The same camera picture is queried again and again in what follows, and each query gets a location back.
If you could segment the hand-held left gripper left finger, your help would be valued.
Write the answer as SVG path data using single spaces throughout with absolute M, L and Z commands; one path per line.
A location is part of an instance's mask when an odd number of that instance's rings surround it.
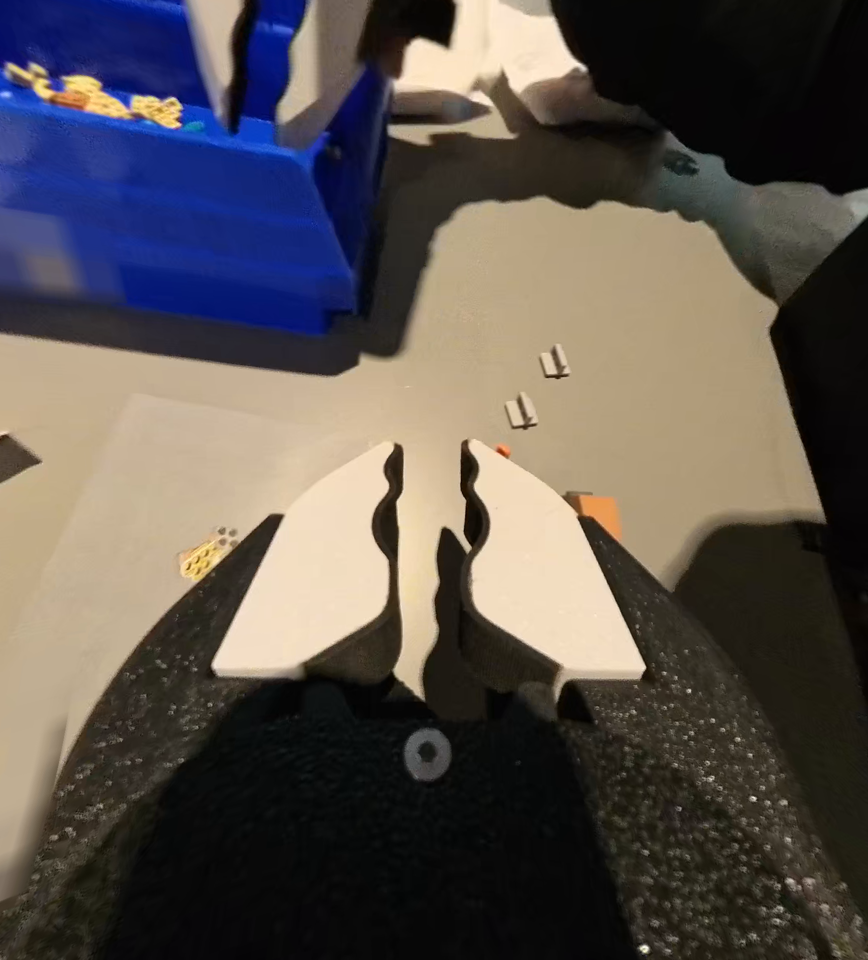
M 309 486 L 280 518 L 213 657 L 223 679 L 385 681 L 402 649 L 404 450 L 386 440 Z

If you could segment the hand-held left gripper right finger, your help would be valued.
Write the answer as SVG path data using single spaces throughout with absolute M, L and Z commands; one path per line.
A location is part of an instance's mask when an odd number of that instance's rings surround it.
M 480 440 L 462 444 L 469 552 L 459 647 L 482 681 L 639 681 L 646 666 L 588 540 L 553 489 Z

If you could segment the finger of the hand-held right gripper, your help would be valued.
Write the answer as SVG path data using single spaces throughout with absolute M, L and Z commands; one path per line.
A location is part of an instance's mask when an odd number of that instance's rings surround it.
M 303 151 L 331 124 L 361 77 L 358 49 L 370 1 L 308 1 L 288 52 L 275 111 L 277 145 Z
M 200 79 L 215 119 L 231 135 L 239 131 L 248 90 L 249 45 L 259 1 L 186 1 Z

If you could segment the pile of toy bricks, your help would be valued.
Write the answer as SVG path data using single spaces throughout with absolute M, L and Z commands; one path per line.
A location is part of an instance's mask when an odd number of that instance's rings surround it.
M 26 65 L 6 61 L 3 76 L 13 87 L 28 90 L 38 101 L 59 109 L 188 134 L 206 130 L 205 122 L 185 120 L 184 106 L 176 97 L 132 94 L 124 100 L 98 78 L 83 74 L 62 76 L 57 85 L 44 66 L 32 61 Z

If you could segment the blue plastic bin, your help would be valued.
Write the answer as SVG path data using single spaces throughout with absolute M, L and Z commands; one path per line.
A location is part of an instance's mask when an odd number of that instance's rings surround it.
M 257 330 L 328 334 L 361 314 L 388 148 L 390 83 L 365 70 L 307 150 L 275 108 L 304 2 L 260 2 L 239 131 L 200 79 L 185 2 L 0 2 L 0 292 Z M 44 104 L 3 65 L 59 85 L 176 97 L 187 133 Z

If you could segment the grey instruction booklet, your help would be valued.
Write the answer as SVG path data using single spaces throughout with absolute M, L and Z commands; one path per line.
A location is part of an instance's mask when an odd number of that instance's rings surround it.
M 179 558 L 283 516 L 308 487 L 384 442 L 150 396 L 109 436 L 26 607 L 24 719 L 44 721 L 63 762 L 106 685 L 194 586 Z

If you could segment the person's right forearm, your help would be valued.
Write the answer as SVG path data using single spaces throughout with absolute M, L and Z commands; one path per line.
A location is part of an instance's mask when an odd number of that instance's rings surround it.
M 595 90 L 734 179 L 868 187 L 868 1 L 559 1 Z

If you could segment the white printed paper bag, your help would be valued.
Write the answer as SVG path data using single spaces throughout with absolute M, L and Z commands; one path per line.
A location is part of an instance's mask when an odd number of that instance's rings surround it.
M 568 52 L 549 2 L 457 2 L 450 47 L 411 46 L 392 107 L 399 121 L 459 123 L 493 110 L 511 131 L 592 135 L 592 175 L 606 193 L 705 224 L 752 286 L 778 304 L 868 215 L 860 194 L 744 185 L 643 111 L 601 97 Z

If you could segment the person's black clothing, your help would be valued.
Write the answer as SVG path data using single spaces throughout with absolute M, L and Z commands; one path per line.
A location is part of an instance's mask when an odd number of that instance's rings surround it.
M 824 513 L 820 551 L 846 636 L 848 678 L 807 795 L 868 922 L 868 217 L 783 306 L 779 370 Z

